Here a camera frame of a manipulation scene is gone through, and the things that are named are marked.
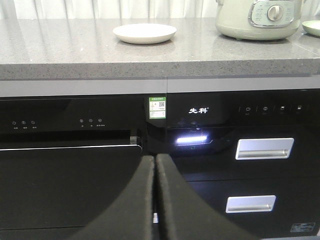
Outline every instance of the gray quartz countertop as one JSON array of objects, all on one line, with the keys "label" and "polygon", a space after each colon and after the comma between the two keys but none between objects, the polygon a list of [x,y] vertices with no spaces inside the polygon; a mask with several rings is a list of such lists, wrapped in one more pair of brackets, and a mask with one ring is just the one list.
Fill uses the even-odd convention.
[{"label": "gray quartz countertop", "polygon": [[[118,40],[113,28],[132,23],[177,32],[152,45]],[[320,38],[302,27],[283,40],[235,40],[214,18],[2,19],[0,46],[0,80],[320,74]]]}]

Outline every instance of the brand logo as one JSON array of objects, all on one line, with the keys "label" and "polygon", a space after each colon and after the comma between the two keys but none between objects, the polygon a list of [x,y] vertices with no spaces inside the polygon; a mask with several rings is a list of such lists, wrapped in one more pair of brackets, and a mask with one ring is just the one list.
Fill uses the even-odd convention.
[{"label": "brand logo", "polygon": [[197,108],[190,108],[189,114],[206,114],[209,111],[209,107],[201,107]]}]

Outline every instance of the gray trim strip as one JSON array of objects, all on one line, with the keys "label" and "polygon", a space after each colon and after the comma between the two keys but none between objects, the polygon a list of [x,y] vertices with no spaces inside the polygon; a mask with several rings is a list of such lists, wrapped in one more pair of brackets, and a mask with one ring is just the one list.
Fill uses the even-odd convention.
[{"label": "gray trim strip", "polygon": [[299,77],[243,77],[168,79],[168,93],[318,89],[320,75]]},{"label": "gray trim strip", "polygon": [[161,94],[166,79],[0,80],[0,97]]},{"label": "gray trim strip", "polygon": [[118,147],[142,147],[137,144],[124,145],[96,145],[96,146],[61,146],[61,147],[26,147],[26,148],[4,148],[0,151],[21,151],[21,150],[56,150],[56,149],[91,149],[91,148],[118,148]]}]

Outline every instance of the green label sticker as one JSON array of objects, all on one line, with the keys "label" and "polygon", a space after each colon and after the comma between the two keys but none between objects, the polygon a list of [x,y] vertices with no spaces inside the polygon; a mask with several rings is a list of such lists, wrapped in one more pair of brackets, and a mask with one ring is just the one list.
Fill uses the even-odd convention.
[{"label": "green label sticker", "polygon": [[166,118],[166,97],[149,97],[149,119]]}]

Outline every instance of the electric pressure cooker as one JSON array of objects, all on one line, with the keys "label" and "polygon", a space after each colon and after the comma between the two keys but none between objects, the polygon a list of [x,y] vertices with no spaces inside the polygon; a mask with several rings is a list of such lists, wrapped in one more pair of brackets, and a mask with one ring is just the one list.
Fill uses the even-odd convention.
[{"label": "electric pressure cooker", "polygon": [[216,0],[216,28],[236,39],[284,39],[297,31],[305,1]]}]

